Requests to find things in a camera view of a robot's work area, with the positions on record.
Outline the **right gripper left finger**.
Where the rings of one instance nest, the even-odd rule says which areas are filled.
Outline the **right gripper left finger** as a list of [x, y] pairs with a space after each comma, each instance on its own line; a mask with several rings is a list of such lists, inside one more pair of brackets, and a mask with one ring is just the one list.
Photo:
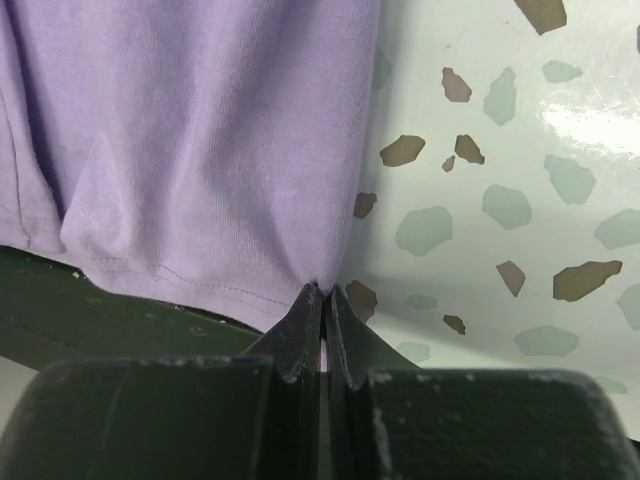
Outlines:
[[60, 362], [9, 421], [13, 479], [314, 479], [323, 295], [235, 357]]

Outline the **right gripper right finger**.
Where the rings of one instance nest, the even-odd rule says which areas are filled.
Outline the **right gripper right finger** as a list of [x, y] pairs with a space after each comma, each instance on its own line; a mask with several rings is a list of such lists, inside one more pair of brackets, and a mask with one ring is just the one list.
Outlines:
[[338, 479], [634, 479], [604, 390], [557, 369], [421, 368], [335, 288], [324, 325]]

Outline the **purple t shirt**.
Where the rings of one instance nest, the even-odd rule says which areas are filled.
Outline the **purple t shirt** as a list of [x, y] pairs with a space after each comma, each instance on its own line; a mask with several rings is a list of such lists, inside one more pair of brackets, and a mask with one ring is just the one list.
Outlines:
[[259, 330], [333, 288], [377, 1], [5, 1], [1, 242]]

